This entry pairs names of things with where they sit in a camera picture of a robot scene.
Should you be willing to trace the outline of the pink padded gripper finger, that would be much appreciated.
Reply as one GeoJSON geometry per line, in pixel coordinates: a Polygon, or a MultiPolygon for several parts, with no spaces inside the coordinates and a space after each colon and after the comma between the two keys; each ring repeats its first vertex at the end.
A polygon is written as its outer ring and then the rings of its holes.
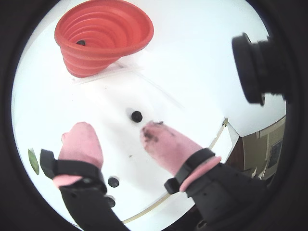
{"type": "Polygon", "coordinates": [[[128,230],[108,204],[103,152],[92,125],[76,123],[61,140],[58,158],[52,151],[40,151],[40,166],[60,190],[71,217],[84,231],[128,230]]]}
{"type": "Polygon", "coordinates": [[[267,190],[264,181],[223,164],[210,149],[164,123],[147,123],[141,130],[141,142],[158,165],[172,175],[164,184],[167,192],[186,193],[208,223],[240,214],[267,190]]]}

